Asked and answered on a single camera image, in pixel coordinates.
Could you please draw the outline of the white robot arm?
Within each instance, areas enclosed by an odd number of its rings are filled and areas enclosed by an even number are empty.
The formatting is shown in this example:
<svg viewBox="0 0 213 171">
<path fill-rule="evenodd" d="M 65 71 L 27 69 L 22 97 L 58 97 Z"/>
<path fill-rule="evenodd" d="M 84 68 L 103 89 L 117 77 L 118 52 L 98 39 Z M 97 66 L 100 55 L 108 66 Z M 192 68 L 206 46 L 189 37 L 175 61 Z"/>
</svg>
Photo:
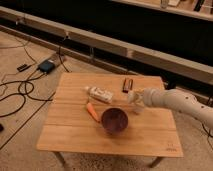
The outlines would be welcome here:
<svg viewBox="0 0 213 171">
<path fill-rule="evenodd" d="M 213 108 L 200 103 L 194 95 L 178 89 L 145 88 L 142 91 L 130 91 L 128 101 L 188 114 L 213 129 Z"/>
</svg>

